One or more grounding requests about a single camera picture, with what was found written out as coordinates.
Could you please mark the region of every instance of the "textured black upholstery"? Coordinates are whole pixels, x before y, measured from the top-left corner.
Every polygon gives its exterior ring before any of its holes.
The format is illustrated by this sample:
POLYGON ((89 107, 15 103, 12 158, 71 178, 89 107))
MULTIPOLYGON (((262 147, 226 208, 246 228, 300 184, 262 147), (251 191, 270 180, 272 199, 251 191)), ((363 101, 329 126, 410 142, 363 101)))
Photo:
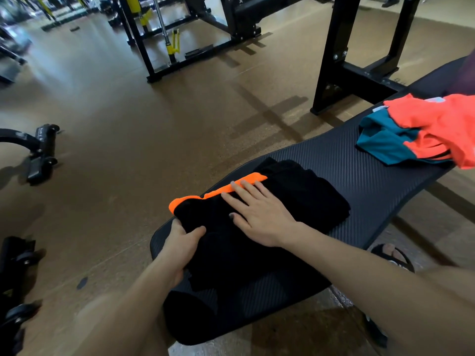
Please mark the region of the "textured black upholstery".
MULTIPOLYGON (((462 62, 463 59, 458 59, 441 66, 391 98, 408 92, 424 98, 441 95, 462 62)), ((208 192, 252 172, 267 156, 277 161, 294 160, 327 179, 350 203, 351 215, 330 236, 368 248, 411 197, 453 167, 451 162, 439 165, 408 162, 387 167, 356 149, 358 124, 372 108, 322 135, 244 164, 208 192)), ((170 224, 168 221, 153 235, 152 257, 162 249, 170 224)), ((265 275, 233 294, 218 295, 215 290, 193 292, 185 275, 164 303, 167 326, 182 344, 205 342, 306 299, 329 284, 317 273, 313 279, 302 279, 283 270, 265 275)))

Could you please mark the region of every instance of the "maroon cloth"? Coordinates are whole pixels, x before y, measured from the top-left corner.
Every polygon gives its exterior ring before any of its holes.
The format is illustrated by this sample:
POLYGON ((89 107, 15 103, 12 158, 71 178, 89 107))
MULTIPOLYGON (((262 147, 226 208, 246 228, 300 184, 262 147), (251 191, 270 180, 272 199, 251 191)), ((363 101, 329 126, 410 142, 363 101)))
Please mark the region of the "maroon cloth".
POLYGON ((465 59, 454 82, 446 89, 445 95, 460 93, 475 95, 475 50, 465 59))

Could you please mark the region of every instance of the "brown floor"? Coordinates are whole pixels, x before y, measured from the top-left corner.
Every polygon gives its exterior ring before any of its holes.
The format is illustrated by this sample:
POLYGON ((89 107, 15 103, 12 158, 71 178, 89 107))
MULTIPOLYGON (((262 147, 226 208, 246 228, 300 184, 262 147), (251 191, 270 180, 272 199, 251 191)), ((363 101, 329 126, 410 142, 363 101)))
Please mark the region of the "brown floor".
MULTIPOLYGON (((131 284, 150 262, 148 243, 169 219, 171 199, 200 194, 247 160, 369 106, 350 97, 321 117, 309 113, 331 11, 304 0, 263 20, 259 42, 153 85, 140 55, 103 15, 75 22, 81 29, 74 33, 68 25, 32 31, 29 65, 0 92, 0 119, 22 131, 56 123, 64 132, 56 147, 61 165, 39 187, 19 176, 25 149, 1 146, 1 236, 30 236, 47 250, 27 296, 43 299, 43 307, 27 324, 21 356, 62 355, 74 314, 131 284)), ((363 66, 385 55, 396 21, 394 13, 362 9, 348 61, 363 66)), ((199 21, 181 33, 183 52, 223 37, 199 21)), ((165 58, 156 43, 148 47, 158 66, 165 58)), ((474 44, 473 29, 415 19, 394 78, 410 83, 474 44)), ((418 268, 451 261, 475 269, 473 202, 475 174, 455 170, 416 196, 378 242, 395 242, 418 268)), ((171 354, 376 355, 359 321, 344 295, 326 290, 215 341, 175 345, 171 354)))

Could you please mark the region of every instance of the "person's left hand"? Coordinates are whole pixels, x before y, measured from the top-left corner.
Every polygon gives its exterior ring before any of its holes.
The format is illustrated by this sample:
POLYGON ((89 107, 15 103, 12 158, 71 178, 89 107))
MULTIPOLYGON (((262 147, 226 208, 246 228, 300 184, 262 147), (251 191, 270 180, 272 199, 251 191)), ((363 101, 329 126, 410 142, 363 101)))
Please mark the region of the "person's left hand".
POLYGON ((181 222, 175 218, 171 223, 171 231, 160 251, 159 257, 170 267, 174 274, 173 287, 183 280, 183 269, 196 252, 199 239, 206 233, 206 227, 200 226, 186 233, 181 222))

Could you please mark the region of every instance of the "black sandal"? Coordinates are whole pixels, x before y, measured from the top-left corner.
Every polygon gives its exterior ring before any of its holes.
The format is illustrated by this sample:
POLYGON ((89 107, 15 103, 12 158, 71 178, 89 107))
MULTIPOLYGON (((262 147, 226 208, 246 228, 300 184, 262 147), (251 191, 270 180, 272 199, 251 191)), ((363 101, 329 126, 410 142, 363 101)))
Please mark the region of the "black sandal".
MULTIPOLYGON (((395 257, 392 257, 390 255, 387 255, 383 253, 383 246, 385 244, 380 244, 378 246, 373 247, 371 250, 371 253, 374 253, 375 255, 384 258, 385 260, 388 260, 390 263, 394 263, 403 269, 406 269, 411 272, 414 271, 414 266, 412 265, 411 261, 409 258, 407 258, 406 254, 402 252, 400 249, 395 247, 394 249, 399 251, 401 255, 404 257, 406 262, 403 262, 401 260, 396 259, 395 257)), ((382 348, 386 348, 388 346, 388 337, 384 334, 383 331, 379 329, 377 324, 374 323, 372 319, 370 319, 368 316, 364 315, 364 324, 366 326, 366 329, 368 330, 368 333, 370 334, 371 338, 374 340, 374 342, 382 348)))

